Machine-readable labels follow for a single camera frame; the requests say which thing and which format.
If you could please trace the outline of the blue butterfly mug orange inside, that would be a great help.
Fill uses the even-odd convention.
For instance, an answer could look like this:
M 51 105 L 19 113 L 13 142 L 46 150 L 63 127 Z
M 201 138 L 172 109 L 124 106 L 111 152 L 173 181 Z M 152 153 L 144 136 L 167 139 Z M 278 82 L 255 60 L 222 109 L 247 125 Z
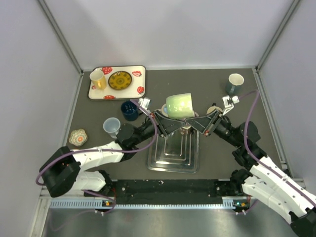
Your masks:
M 161 108 L 161 113 L 162 113 L 164 116 L 168 117 L 167 105 L 166 105 L 166 104 L 164 104 L 164 105 L 162 106 L 162 108 Z

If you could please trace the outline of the light green mug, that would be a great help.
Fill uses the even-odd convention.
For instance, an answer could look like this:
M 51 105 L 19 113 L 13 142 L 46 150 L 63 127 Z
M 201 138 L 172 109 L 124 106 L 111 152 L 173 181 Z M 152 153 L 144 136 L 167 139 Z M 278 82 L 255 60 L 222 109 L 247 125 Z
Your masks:
M 166 98 L 167 114 L 171 119 L 186 119 L 194 116 L 191 93 L 172 95 Z

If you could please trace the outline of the grey-blue mug white inside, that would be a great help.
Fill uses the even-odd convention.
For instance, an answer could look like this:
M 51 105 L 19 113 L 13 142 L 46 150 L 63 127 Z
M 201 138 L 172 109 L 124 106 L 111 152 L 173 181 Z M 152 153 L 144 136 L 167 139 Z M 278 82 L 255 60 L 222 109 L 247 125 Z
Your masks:
M 225 87 L 225 91 L 228 95 L 236 95 L 239 93 L 242 85 L 244 84 L 244 77 L 240 74 L 230 74 Z

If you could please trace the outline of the lilac ceramic mug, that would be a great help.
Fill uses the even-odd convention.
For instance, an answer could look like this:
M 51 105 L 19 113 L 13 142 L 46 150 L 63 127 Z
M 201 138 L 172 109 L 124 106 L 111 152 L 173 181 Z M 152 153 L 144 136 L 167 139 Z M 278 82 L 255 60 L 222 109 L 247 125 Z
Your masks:
M 198 113 L 197 112 L 194 112 L 194 117 L 198 117 Z M 183 126 L 183 129 L 190 129 L 191 126 L 189 124 L 186 124 L 185 126 Z

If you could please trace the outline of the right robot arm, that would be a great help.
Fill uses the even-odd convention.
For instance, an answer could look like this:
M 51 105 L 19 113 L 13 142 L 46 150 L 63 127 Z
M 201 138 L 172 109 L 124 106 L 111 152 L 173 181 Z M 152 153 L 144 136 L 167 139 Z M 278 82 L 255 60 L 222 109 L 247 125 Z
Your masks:
M 231 176 L 235 195 L 249 195 L 279 214 L 299 237 L 316 235 L 316 197 L 283 172 L 256 143 L 256 125 L 246 119 L 233 127 L 220 111 L 185 122 L 205 136 L 216 134 L 236 147 L 233 156 L 242 170 Z

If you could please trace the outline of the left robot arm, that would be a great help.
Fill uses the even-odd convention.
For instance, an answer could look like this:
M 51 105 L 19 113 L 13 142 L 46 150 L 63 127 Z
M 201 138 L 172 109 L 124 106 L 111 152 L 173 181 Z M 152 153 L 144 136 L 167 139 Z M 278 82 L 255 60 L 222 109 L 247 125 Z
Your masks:
M 130 123 L 122 125 L 116 139 L 103 146 L 85 150 L 60 147 L 40 168 L 36 183 L 45 186 L 52 198 L 70 191 L 90 191 L 106 196 L 112 190 L 112 181 L 106 171 L 92 171 L 93 168 L 127 161 L 141 151 L 138 144 L 148 139 L 154 141 L 160 135 L 167 136 L 184 125 L 182 120 L 170 119 L 154 111 L 140 127 Z

